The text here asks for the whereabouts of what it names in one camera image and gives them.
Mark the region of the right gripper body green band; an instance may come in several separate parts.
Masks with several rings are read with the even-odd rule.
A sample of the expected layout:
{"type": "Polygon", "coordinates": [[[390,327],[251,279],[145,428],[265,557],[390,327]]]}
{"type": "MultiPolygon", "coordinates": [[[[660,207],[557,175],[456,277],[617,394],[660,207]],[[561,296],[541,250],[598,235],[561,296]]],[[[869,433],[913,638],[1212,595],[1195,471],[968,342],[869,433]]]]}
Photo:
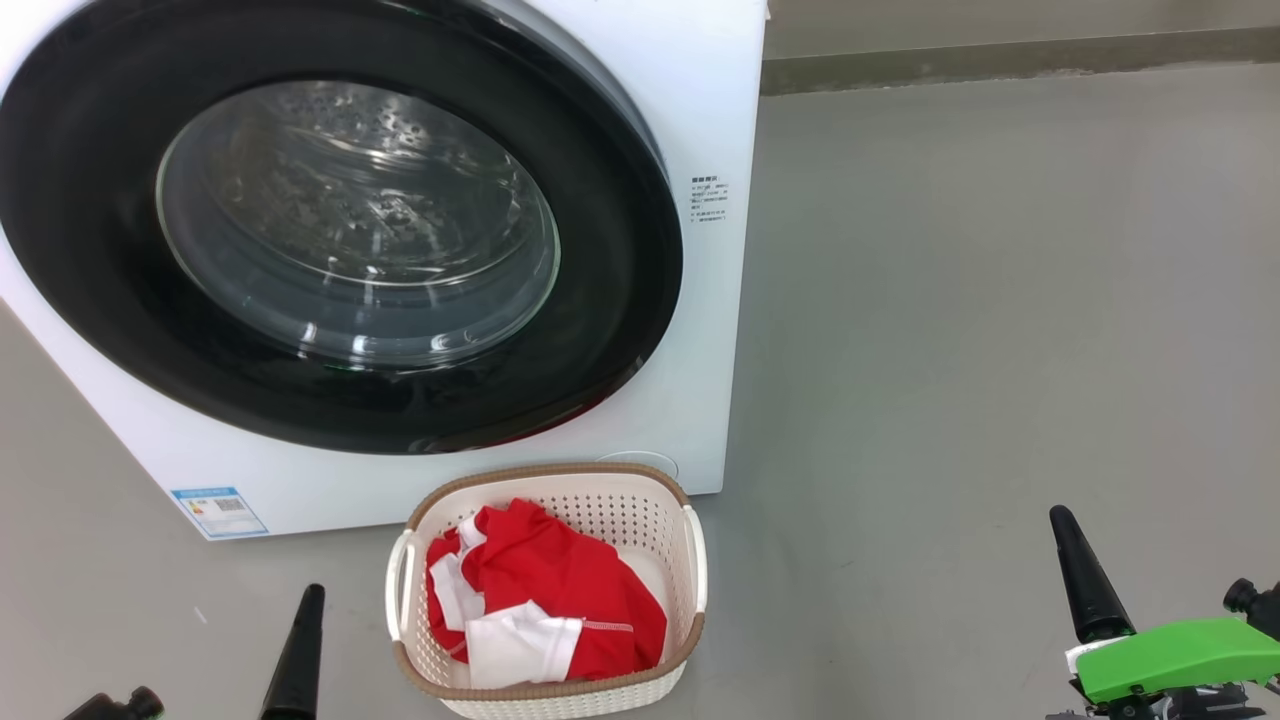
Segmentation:
{"type": "Polygon", "coordinates": [[[1258,591],[1245,578],[1224,597],[1229,618],[1169,623],[1065,653],[1071,680],[1091,703],[1152,698],[1183,688],[1280,679],[1280,582],[1258,591]]]}

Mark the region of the black round glass washer door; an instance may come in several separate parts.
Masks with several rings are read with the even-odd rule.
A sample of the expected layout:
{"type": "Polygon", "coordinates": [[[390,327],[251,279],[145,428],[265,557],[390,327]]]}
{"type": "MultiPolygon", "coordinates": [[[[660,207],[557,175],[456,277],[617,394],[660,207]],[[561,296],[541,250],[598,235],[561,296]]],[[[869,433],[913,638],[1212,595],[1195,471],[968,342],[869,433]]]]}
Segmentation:
{"type": "Polygon", "coordinates": [[[493,447],[584,413],[653,355],[684,270],[669,179],[625,94],[480,0],[77,0],[0,94],[0,228],[42,300],[127,375],[352,454],[493,447]],[[499,140],[559,232],[541,310],[463,363],[360,370],[219,307],[166,243],[157,168],[201,111],[292,81],[419,97],[499,140]]]}

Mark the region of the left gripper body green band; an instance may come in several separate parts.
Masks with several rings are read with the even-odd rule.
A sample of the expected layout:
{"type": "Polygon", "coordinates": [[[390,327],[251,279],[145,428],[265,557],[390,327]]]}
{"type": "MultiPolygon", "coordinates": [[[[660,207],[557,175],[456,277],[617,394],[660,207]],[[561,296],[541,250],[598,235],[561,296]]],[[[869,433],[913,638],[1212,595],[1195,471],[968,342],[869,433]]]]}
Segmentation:
{"type": "Polygon", "coordinates": [[[134,688],[124,701],[97,693],[70,711],[63,720],[161,720],[165,706],[146,685],[134,688]]]}

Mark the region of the cream basket with brown rim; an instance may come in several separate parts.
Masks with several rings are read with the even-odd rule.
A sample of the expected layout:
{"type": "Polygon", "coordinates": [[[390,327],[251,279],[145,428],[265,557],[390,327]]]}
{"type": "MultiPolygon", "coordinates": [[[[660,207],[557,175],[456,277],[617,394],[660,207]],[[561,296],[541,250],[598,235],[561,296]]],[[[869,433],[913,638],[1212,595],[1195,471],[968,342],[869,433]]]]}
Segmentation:
{"type": "Polygon", "coordinates": [[[641,464],[571,462],[463,477],[433,491],[396,539],[385,611],[399,670],[466,720],[582,720],[653,705],[677,685],[701,639],[708,560],[700,519],[680,486],[641,464]],[[668,619],[654,669],[600,682],[474,689],[468,671],[429,632],[429,544],[485,506],[541,505],[575,530],[613,546],[668,619]]]}

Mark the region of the blue energy label sticker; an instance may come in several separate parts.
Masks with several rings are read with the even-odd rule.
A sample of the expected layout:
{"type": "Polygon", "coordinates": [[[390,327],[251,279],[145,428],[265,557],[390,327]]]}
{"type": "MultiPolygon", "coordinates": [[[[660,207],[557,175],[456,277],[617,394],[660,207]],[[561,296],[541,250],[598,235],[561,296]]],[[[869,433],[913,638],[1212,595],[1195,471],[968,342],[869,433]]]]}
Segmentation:
{"type": "Polygon", "coordinates": [[[270,534],[234,487],[173,489],[170,495],[207,539],[224,541],[270,534]]]}

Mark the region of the round white filter cover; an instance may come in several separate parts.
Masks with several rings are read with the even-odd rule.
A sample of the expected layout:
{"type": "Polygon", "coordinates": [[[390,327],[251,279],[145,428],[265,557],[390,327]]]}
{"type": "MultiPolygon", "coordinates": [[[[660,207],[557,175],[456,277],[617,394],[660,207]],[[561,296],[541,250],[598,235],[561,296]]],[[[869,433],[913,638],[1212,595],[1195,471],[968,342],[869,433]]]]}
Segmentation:
{"type": "Polygon", "coordinates": [[[620,451],[596,459],[598,462],[644,465],[664,473],[671,479],[678,478],[678,464],[669,456],[653,451],[620,451]]]}

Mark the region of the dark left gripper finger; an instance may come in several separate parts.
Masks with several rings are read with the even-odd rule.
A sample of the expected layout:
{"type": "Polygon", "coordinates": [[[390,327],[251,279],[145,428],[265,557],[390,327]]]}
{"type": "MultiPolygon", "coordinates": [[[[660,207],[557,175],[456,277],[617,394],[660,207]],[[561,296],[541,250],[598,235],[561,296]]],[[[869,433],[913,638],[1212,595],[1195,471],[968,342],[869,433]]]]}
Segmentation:
{"type": "Polygon", "coordinates": [[[259,720],[316,720],[324,603],[325,588],[307,585],[268,685],[259,720]]]}

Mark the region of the red and white garment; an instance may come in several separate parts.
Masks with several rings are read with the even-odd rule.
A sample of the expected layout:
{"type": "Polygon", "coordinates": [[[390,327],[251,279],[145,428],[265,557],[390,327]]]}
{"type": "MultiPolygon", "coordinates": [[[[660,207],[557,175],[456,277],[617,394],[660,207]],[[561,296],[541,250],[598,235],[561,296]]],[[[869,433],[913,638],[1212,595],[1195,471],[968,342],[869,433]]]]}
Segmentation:
{"type": "Polygon", "coordinates": [[[435,538],[433,639],[477,689],[599,682],[655,667],[668,618],[617,550],[522,498],[435,538]]]}

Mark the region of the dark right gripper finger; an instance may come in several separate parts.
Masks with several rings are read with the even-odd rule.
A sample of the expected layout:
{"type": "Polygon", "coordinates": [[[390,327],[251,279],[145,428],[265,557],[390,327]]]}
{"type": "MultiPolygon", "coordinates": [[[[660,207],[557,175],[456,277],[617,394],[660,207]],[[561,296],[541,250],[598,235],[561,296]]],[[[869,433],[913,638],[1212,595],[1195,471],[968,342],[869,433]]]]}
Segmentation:
{"type": "Polygon", "coordinates": [[[1076,639],[1087,644],[1134,635],[1137,630],[1074,512],[1055,505],[1050,524],[1076,639]]]}

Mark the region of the grey wall skirting board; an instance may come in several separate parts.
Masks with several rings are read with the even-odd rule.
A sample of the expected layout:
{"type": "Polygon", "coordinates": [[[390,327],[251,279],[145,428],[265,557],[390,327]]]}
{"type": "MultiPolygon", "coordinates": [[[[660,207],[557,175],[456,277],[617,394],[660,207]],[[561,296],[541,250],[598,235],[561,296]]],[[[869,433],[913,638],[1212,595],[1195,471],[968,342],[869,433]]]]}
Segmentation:
{"type": "Polygon", "coordinates": [[[767,59],[760,95],[1280,64],[1280,26],[767,59]]]}

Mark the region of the white front-load washing machine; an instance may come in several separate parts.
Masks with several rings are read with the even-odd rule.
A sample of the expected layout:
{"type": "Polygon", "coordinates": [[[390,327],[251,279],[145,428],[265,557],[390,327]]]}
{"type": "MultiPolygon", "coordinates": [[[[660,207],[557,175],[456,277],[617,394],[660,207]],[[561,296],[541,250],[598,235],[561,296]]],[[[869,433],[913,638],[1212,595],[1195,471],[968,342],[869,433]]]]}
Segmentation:
{"type": "MultiPolygon", "coordinates": [[[[0,0],[0,94],[35,32],[76,1],[0,0]]],[[[269,536],[390,524],[462,477],[631,450],[672,457],[690,495],[721,491],[769,0],[480,1],[625,94],[678,210],[684,270],[668,329],[630,380],[557,427],[428,455],[330,451],[242,430],[150,389],[82,340],[20,273],[0,228],[0,299],[205,539],[173,489],[234,487],[269,536]]]]}

